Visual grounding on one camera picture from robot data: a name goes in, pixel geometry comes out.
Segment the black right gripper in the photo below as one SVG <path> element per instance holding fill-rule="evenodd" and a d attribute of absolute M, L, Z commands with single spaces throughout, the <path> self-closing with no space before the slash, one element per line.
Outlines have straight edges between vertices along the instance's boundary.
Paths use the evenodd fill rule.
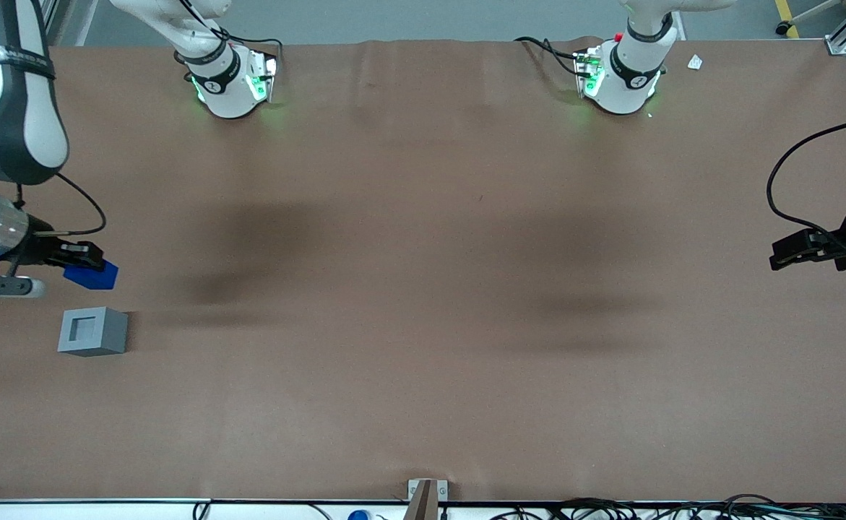
<path fill-rule="evenodd" d="M 55 236 L 43 236 L 38 233 L 53 233 L 53 228 L 38 217 L 27 216 L 27 232 L 9 253 L 9 275 L 15 277 L 17 270 L 29 264 L 43 266 L 81 267 L 93 271 L 105 270 L 106 260 L 103 251 L 94 243 L 69 243 Z"/>

